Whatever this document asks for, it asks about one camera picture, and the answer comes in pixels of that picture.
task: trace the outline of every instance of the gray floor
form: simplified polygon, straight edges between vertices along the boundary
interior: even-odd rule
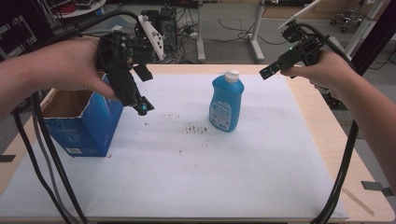
[[[105,11],[110,11],[114,9],[127,9],[132,10],[136,14],[140,14],[140,11],[143,9],[160,9],[161,6],[157,7],[146,7],[146,6],[117,6],[117,5],[109,5],[105,7]],[[196,22],[197,13],[196,9],[191,10],[191,17],[189,13],[186,13],[183,18],[180,19],[179,24],[191,24],[191,18]],[[79,21],[84,22],[90,20],[94,17],[93,14],[81,16],[77,19],[69,19],[66,21],[67,25],[70,26],[73,22]],[[277,30],[277,26],[281,24],[284,20],[262,20],[261,29],[259,32],[259,44],[262,49],[263,55],[265,57],[265,61],[263,63],[269,64],[273,63],[277,60],[278,56],[283,52],[287,51],[291,44],[280,44],[274,45],[270,43],[282,43],[284,39],[281,36],[279,30]],[[306,21],[314,25],[317,29],[319,29],[323,34],[334,36],[344,47],[347,45],[350,38],[353,36],[354,31],[356,31],[357,27],[349,26],[349,32],[347,34],[341,34],[339,31],[339,26],[331,26],[329,21]],[[237,38],[240,31],[234,31],[230,29],[226,29],[220,25],[220,22],[229,28],[247,30],[250,25],[254,22],[254,20],[205,20],[203,27],[203,35],[205,39],[205,56],[206,60],[203,63],[226,63],[226,64],[254,64],[256,63],[255,55],[250,44],[244,40],[235,40],[235,41],[226,41],[230,39]],[[98,25],[96,28],[112,28],[114,25],[122,25],[128,27],[128,29],[134,27],[134,23],[125,17],[115,18],[113,20],[105,21]],[[58,29],[55,32],[60,33],[62,29]],[[378,68],[382,65],[382,62],[385,62],[390,55],[393,54],[395,50],[395,41],[391,40],[388,45],[382,50],[381,54],[378,56],[377,61],[380,63],[374,62],[372,64],[373,68]],[[179,63],[179,60],[182,59],[181,56],[185,54],[183,57],[182,63],[199,63],[197,59],[197,51],[195,40],[190,39],[184,44],[184,48],[180,48],[179,53],[175,53],[173,55],[169,55],[162,63]],[[396,73],[395,73],[396,65],[394,63],[386,63],[379,70],[369,69],[364,77],[369,80],[373,85],[379,88],[382,92],[384,92],[390,99],[396,102]],[[334,110],[334,115],[338,118],[340,125],[348,132],[348,128],[352,121],[351,117],[347,113],[347,111],[343,110]],[[29,114],[26,113],[23,115],[23,120],[27,120]],[[8,144],[12,141],[13,137],[17,133],[15,125],[13,123],[12,118],[5,119],[1,124],[0,131],[0,153],[2,153],[8,146]],[[386,178],[383,176],[381,169],[379,168],[372,152],[367,146],[367,143],[364,141],[362,135],[359,135],[359,139],[356,144],[356,150],[361,155],[364,163],[372,173],[373,177],[376,181],[380,182],[384,187],[388,186]],[[388,197],[388,200],[394,210],[396,211],[396,198]]]

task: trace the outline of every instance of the forearm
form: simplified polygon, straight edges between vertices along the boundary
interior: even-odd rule
[[[336,93],[358,123],[396,192],[396,104],[356,74]]]
[[[39,89],[30,60],[29,56],[23,55],[0,63],[0,121]]]

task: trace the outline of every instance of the open box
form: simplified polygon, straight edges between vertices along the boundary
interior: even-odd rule
[[[93,91],[53,91],[41,106],[49,134],[74,157],[104,157],[122,109]]]

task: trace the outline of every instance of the white bottle cap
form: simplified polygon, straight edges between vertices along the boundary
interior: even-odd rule
[[[239,78],[239,71],[235,69],[230,69],[227,72],[225,72],[224,78],[227,82],[230,83],[236,82]]]

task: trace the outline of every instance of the caster wheel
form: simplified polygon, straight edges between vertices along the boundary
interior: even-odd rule
[[[346,27],[341,27],[341,33],[345,34],[347,32],[347,28]]]

